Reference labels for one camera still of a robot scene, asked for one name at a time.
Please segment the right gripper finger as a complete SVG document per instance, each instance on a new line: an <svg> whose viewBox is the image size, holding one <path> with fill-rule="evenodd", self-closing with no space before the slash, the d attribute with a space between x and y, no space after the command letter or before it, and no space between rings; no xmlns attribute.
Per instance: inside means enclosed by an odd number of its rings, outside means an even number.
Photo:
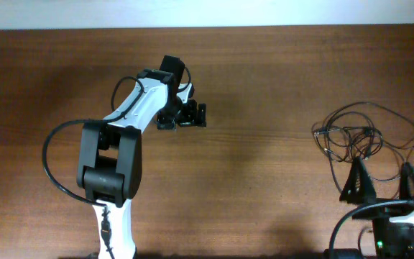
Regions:
<svg viewBox="0 0 414 259"><path fill-rule="evenodd" d="M414 167L405 162L400 171L399 198L414 199Z"/></svg>
<svg viewBox="0 0 414 259"><path fill-rule="evenodd" d="M348 204L364 204L374 201L376 198L376 191L362 159L355 157L339 201Z"/></svg>

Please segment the black USB cable thick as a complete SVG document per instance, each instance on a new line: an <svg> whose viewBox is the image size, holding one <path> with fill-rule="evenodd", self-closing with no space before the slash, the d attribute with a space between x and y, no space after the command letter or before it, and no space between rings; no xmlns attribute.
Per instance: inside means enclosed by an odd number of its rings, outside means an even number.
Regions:
<svg viewBox="0 0 414 259"><path fill-rule="evenodd" d="M349 157L360 160L368 160L377 154L384 145L382 133L375 127L360 127L349 140Z"/></svg>

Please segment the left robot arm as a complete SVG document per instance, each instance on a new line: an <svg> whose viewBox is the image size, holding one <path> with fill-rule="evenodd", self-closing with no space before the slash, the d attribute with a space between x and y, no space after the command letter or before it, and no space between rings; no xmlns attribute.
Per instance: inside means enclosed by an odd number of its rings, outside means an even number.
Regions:
<svg viewBox="0 0 414 259"><path fill-rule="evenodd" d="M158 69L134 77L128 97L100 122L86 122L80 139L77 184L94 202L100 248L90 258L135 258L132 199L142 180L142 134L155 122L160 130L205 127L206 105L193 99L194 86L182 83L189 70L166 55Z"/></svg>

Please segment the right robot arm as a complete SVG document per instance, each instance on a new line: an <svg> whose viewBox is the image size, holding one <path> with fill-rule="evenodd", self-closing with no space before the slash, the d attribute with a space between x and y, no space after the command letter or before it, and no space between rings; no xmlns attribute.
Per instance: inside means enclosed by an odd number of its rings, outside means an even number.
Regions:
<svg viewBox="0 0 414 259"><path fill-rule="evenodd" d="M348 219L372 223L378 258L414 258L414 167L405 162L400 169L399 198L380 199L361 158L353 159L340 201L355 204L336 224L325 258L362 258L360 248L336 248L341 226Z"/></svg>

